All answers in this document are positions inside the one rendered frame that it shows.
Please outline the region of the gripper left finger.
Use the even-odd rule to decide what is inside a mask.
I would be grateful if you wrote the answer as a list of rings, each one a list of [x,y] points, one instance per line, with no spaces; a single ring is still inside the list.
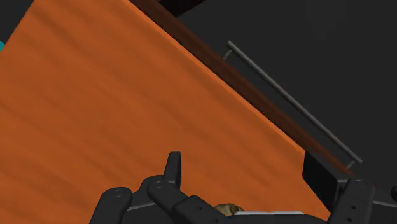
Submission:
[[[169,153],[164,173],[145,185],[146,197],[169,217],[173,224],[232,224],[230,218],[196,195],[180,190],[181,153]],[[110,188],[102,193],[89,224],[122,224],[134,196],[127,187]]]

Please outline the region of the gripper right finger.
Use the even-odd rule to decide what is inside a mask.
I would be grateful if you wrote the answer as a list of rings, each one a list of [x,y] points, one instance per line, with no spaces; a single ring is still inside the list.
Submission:
[[[397,202],[371,182],[337,171],[317,153],[305,152],[302,177],[330,212],[326,224],[397,224]]]

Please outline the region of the orange topped grey cabinet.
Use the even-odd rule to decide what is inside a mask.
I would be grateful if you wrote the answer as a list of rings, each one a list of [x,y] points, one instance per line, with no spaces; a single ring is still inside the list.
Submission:
[[[181,153],[181,189],[329,212],[304,149],[129,0],[33,0],[0,51],[0,224],[88,224]]]

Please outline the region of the brown lumpy object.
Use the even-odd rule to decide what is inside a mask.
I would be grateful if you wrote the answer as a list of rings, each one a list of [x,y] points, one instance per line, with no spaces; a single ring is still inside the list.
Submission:
[[[225,216],[232,216],[236,212],[244,211],[243,208],[233,204],[233,203],[226,203],[226,204],[218,204],[214,207],[216,210],[224,214]]]

